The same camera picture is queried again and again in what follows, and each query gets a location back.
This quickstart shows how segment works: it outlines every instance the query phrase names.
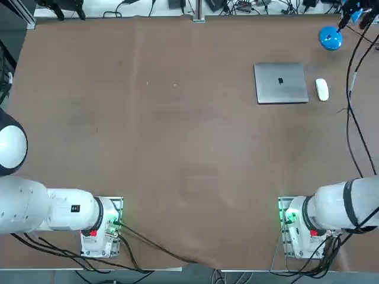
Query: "black wire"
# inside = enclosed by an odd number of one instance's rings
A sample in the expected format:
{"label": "black wire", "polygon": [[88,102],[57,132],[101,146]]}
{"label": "black wire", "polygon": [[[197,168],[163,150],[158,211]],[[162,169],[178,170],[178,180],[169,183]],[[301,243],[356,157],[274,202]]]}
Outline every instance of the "black wire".
{"label": "black wire", "polygon": [[299,275],[296,279],[294,279],[291,284],[294,284],[295,282],[297,282],[300,278],[302,278],[304,275]]}
{"label": "black wire", "polygon": [[[359,34],[360,36],[362,36],[362,34],[361,34],[360,32],[354,30],[354,29],[353,29],[352,27],[350,27],[349,25],[347,25],[346,28],[348,28],[349,30],[355,32],[356,34]],[[366,38],[365,36],[363,36],[363,38],[364,38],[365,40],[367,40],[369,43],[372,43],[372,41],[369,40],[368,38]]]}
{"label": "black wire", "polygon": [[190,260],[190,259],[186,259],[184,257],[181,257],[181,256],[178,256],[176,255],[175,253],[172,253],[171,251],[165,249],[164,247],[156,244],[155,242],[149,240],[148,238],[144,237],[143,235],[141,235],[140,233],[138,233],[137,231],[133,230],[132,228],[130,228],[129,226],[123,224],[123,223],[120,223],[120,222],[115,222],[114,224],[116,225],[120,225],[122,227],[124,227],[125,229],[131,231],[133,234],[135,234],[136,236],[140,237],[142,240],[146,241],[147,243],[149,243],[150,245],[152,245],[153,247],[156,247],[157,249],[159,250],[162,250],[163,252],[167,253],[168,255],[178,259],[178,260],[181,260],[182,262],[187,262],[187,263],[197,263],[193,260]]}
{"label": "black wire", "polygon": [[129,255],[130,255],[130,259],[131,259],[131,262],[133,264],[133,266],[138,270],[138,272],[140,273],[150,273],[150,271],[144,271],[138,264],[137,264],[137,261],[133,255],[133,252],[131,251],[131,247],[129,245],[129,243],[125,240],[125,238],[122,236],[122,235],[118,235],[118,237],[120,238],[120,240],[124,243],[124,245],[126,246],[128,252],[129,252]]}
{"label": "black wire", "polygon": [[[366,153],[367,153],[368,159],[369,159],[369,161],[370,161],[370,163],[371,163],[372,171],[373,171],[374,174],[376,175],[377,172],[376,172],[375,164],[374,164],[374,162],[373,162],[373,160],[372,160],[371,153],[370,153],[370,151],[369,151],[369,149],[368,149],[367,143],[366,143],[365,138],[364,138],[364,136],[363,136],[363,134],[362,134],[362,131],[361,131],[361,127],[359,126],[358,120],[357,120],[357,118],[356,118],[356,116],[355,116],[355,113],[354,113],[354,110],[353,110],[353,108],[352,108],[352,105],[351,105],[351,91],[349,91],[349,77],[350,77],[350,69],[351,69],[351,65],[352,65],[352,62],[353,62],[353,59],[354,59],[355,53],[356,53],[356,51],[358,50],[358,47],[359,47],[359,45],[361,44],[362,39],[363,39],[365,33],[366,33],[366,32],[368,31],[368,29],[370,28],[371,23],[372,23],[372,20],[368,23],[368,25],[366,26],[365,30],[363,31],[361,37],[359,38],[359,40],[358,40],[358,42],[357,42],[357,44],[356,44],[356,46],[355,46],[355,48],[354,48],[354,50],[353,50],[353,53],[352,53],[352,55],[351,55],[350,61],[349,61],[348,70],[347,70],[347,73],[346,73],[346,99],[347,99],[347,101],[348,101],[347,116],[349,116],[349,115],[351,114],[351,116],[352,116],[352,118],[353,118],[353,120],[354,120],[355,126],[356,126],[356,128],[357,128],[357,130],[358,130],[358,134],[359,134],[359,136],[360,136],[360,138],[361,138],[361,141],[362,141],[363,146],[364,146],[364,148],[365,148],[365,151],[366,151]],[[372,42],[372,43],[371,43],[371,45],[370,45],[369,49],[366,51],[364,57],[365,57],[365,56],[367,55],[367,53],[371,50],[371,48],[373,47],[374,43],[375,43],[375,42]],[[359,68],[359,66],[361,65],[361,63],[362,63],[362,59],[359,61],[359,65],[357,66],[358,68]],[[354,155],[352,154],[352,151],[351,151],[350,149],[349,149],[349,151],[350,151],[350,154],[351,154],[351,156],[352,156],[352,158],[353,158]],[[360,171],[360,168],[359,168],[358,164],[355,164],[355,165],[356,165],[356,168],[357,168],[358,172],[361,174],[361,171]]]}
{"label": "black wire", "polygon": [[76,270],[74,271],[80,278],[82,278],[82,280],[84,282],[86,282],[87,284],[92,284],[92,282],[90,282],[89,280],[85,279],[79,272],[77,272]]}
{"label": "black wire", "polygon": [[334,4],[332,4],[332,6],[330,6],[329,10],[327,10],[327,11],[325,12],[325,14],[328,14],[333,8],[334,8]]}
{"label": "black wire", "polygon": [[119,3],[116,7],[116,10],[114,11],[105,11],[103,14],[102,14],[102,17],[105,18],[105,15],[106,14],[115,14],[116,18],[121,18],[123,15],[118,12],[117,10],[119,9],[119,7],[122,5],[122,4],[126,4],[124,1]]}
{"label": "black wire", "polygon": [[252,11],[255,11],[258,15],[261,15],[261,13],[260,13],[257,9],[255,9],[255,8],[251,8],[251,10],[252,10]]}
{"label": "black wire", "polygon": [[225,279],[224,279],[224,277],[221,275],[221,272],[218,270],[218,269],[216,269],[216,272],[219,274],[219,278],[221,278],[222,279],[222,281],[223,281],[223,283],[225,284]]}
{"label": "black wire", "polygon": [[267,11],[267,5],[266,5],[265,1],[264,1],[264,0],[262,0],[262,3],[263,3],[263,5],[264,5],[264,7],[265,7],[265,11],[266,11],[266,14],[268,15],[268,11]]}
{"label": "black wire", "polygon": [[[68,254],[73,254],[75,255],[75,253],[73,253],[72,251],[69,251],[69,250],[62,250],[56,246],[54,246],[52,243],[48,242],[47,240],[45,240],[44,238],[41,238],[39,237],[38,239],[40,239],[41,241],[45,242],[47,245],[44,245],[42,243],[39,243],[38,241],[35,241],[33,240],[27,233],[24,233],[24,236],[29,240],[31,241],[33,244],[36,244],[40,247],[44,247],[44,248],[47,248],[47,249],[51,249],[51,250],[56,250],[56,251],[60,251],[61,253],[65,254],[65,255],[68,255]],[[110,273],[110,271],[100,271],[96,268],[94,268],[92,266],[92,264],[89,263],[89,261],[87,261],[87,259],[82,259],[86,264],[88,264],[88,266],[91,268],[91,269],[88,269],[87,267],[85,267],[82,263],[80,263],[79,261],[77,261],[74,257],[71,257],[71,259],[76,262],[78,265],[80,265],[84,270],[87,270],[87,271],[92,271],[92,272],[97,272],[97,273],[100,273],[100,274],[108,274]]]}
{"label": "black wire", "polygon": [[60,253],[55,253],[53,251],[50,251],[50,250],[45,250],[43,248],[40,248],[40,247],[36,247],[32,244],[30,244],[29,242],[25,241],[23,238],[21,238],[20,236],[16,235],[16,234],[11,234],[14,238],[16,238],[19,242],[23,243],[24,245],[26,245],[27,247],[30,247],[32,249],[35,249],[35,250],[38,250],[38,251],[41,251],[43,253],[48,253],[48,254],[51,254],[51,255],[54,255],[54,256],[59,256],[59,257],[66,257],[66,258],[76,258],[76,259],[88,259],[88,260],[92,260],[94,262],[100,262],[100,263],[104,263],[104,264],[108,264],[110,266],[115,266],[115,267],[120,267],[120,268],[123,268],[123,269],[128,269],[128,270],[132,270],[132,271],[138,271],[137,269],[134,269],[134,268],[131,268],[131,267],[128,267],[128,266],[125,266],[125,265],[121,265],[121,264],[117,264],[117,263],[111,263],[111,262],[107,262],[103,259],[96,259],[94,257],[86,257],[86,256],[80,256],[76,253],[72,253],[72,256],[66,256],[64,254],[60,254]]}
{"label": "black wire", "polygon": [[151,7],[150,12],[149,12],[149,17],[152,15],[153,7],[154,7],[154,4],[155,4],[155,1],[156,1],[156,0],[152,0],[152,7]]}
{"label": "black wire", "polygon": [[151,271],[149,274],[141,277],[140,279],[134,281],[132,284],[137,284],[138,282],[141,282],[143,279],[145,279],[146,277],[149,277],[151,274],[153,274],[154,271]]}

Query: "laptop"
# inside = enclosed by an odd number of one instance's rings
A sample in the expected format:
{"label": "laptop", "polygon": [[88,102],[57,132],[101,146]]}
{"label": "laptop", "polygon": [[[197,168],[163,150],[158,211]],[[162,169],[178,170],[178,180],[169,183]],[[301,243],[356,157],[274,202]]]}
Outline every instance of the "laptop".
{"label": "laptop", "polygon": [[301,63],[254,64],[259,104],[297,104],[309,101]]}

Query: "table surface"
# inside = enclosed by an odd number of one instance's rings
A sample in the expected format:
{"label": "table surface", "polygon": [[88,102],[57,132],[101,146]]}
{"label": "table surface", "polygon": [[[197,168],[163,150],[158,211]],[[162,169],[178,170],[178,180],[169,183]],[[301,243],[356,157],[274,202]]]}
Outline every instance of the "table surface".
{"label": "table surface", "polygon": [[[343,30],[337,52],[317,40],[321,27],[337,21],[42,22],[27,33],[8,109],[30,146],[17,175],[48,187],[124,196],[124,220],[167,249],[220,269],[267,270],[280,230],[278,196],[309,195],[357,177],[346,147],[346,114],[338,111],[346,107],[346,67],[358,36]],[[363,42],[358,54],[367,47]],[[304,63],[309,103],[258,105],[257,62]],[[373,51],[352,100],[378,162],[377,62]],[[329,84],[327,102],[317,98],[317,78]],[[351,134],[356,158],[370,175],[353,127]],[[77,234],[42,235],[79,251]],[[379,271],[377,238],[352,238],[336,269]],[[128,239],[145,268],[183,265]],[[77,267],[10,236],[1,236],[0,249],[2,268]],[[125,250],[113,261],[130,264]],[[290,261],[290,268],[296,265]],[[285,269],[281,253],[275,269]]]}

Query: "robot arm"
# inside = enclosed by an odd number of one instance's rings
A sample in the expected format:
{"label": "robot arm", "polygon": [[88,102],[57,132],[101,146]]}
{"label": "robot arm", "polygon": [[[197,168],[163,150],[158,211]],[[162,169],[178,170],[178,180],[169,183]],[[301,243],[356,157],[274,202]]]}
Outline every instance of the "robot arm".
{"label": "robot arm", "polygon": [[80,231],[83,255],[114,257],[120,251],[119,226],[114,224],[120,221],[120,210],[110,198],[80,189],[47,189],[39,182],[4,176],[0,208],[0,234]]}
{"label": "robot arm", "polygon": [[[290,255],[308,259],[320,246],[313,258],[322,258],[324,246],[321,244],[327,231],[352,231],[378,207],[378,176],[323,186],[313,196],[296,196],[284,214],[291,240]],[[379,213],[358,233],[371,231],[378,225]]]}
{"label": "robot arm", "polygon": [[[360,29],[364,29],[369,22],[373,21],[374,18],[379,14],[379,1],[370,1],[370,10],[364,16],[359,23]],[[342,6],[342,19],[338,24],[338,31],[346,27],[350,19],[353,22],[357,21],[362,14],[362,7],[360,0],[347,0]]]}

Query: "white mouse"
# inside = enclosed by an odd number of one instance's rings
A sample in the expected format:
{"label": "white mouse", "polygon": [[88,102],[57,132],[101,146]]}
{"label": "white mouse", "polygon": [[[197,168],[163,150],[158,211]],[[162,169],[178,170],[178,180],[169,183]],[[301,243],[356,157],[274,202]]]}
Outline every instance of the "white mouse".
{"label": "white mouse", "polygon": [[327,88],[327,83],[324,79],[316,79],[316,89],[320,101],[327,101],[329,98],[329,90]]}

